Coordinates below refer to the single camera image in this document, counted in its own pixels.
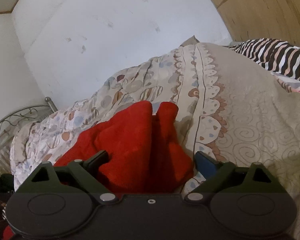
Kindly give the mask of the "red long-sleeve shirt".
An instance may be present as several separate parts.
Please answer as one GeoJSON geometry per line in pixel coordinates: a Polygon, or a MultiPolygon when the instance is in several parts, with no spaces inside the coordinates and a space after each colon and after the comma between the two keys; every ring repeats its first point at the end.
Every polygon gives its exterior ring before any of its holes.
{"type": "Polygon", "coordinates": [[[101,150],[109,160],[97,180],[113,193],[174,193],[193,176],[193,161],[179,145],[174,121],[178,107],[162,102],[153,113],[149,101],[119,111],[110,120],[80,133],[55,166],[88,160],[101,150]]]}

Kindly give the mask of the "metal bed headboard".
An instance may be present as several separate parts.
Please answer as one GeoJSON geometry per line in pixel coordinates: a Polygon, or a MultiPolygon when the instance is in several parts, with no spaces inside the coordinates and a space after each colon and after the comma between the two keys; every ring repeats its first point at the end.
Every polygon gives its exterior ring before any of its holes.
{"type": "Polygon", "coordinates": [[[0,175],[11,173],[10,148],[14,136],[26,124],[41,122],[57,107],[50,97],[44,99],[41,105],[22,107],[0,119],[0,175]]]}

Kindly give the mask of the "striped bed sheet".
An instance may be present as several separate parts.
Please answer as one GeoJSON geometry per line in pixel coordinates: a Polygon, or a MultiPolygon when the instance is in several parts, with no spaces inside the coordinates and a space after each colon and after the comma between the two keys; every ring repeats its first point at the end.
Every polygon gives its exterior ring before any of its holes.
{"type": "Polygon", "coordinates": [[[228,48],[270,72],[300,81],[300,48],[287,41],[260,38],[230,45],[228,48]]]}

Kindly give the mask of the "patterned beige quilt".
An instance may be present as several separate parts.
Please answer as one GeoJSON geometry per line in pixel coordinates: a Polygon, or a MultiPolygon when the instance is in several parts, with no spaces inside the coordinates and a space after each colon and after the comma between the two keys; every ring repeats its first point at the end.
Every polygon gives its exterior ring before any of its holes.
{"type": "Polygon", "coordinates": [[[188,155],[205,151],[240,166],[263,163],[294,198],[292,235],[300,239],[300,93],[228,48],[179,47],[113,74],[89,99],[25,125],[14,137],[10,163],[19,187],[42,162],[55,163],[81,132],[139,101],[153,111],[178,106],[178,140],[188,155]]]}

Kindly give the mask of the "wooden wardrobe panel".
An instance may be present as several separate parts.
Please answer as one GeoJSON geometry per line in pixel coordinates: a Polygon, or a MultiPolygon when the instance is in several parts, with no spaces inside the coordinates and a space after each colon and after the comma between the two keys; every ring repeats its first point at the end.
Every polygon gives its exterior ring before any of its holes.
{"type": "Polygon", "coordinates": [[[300,0],[211,0],[236,42],[278,38],[300,47],[300,0]]]}

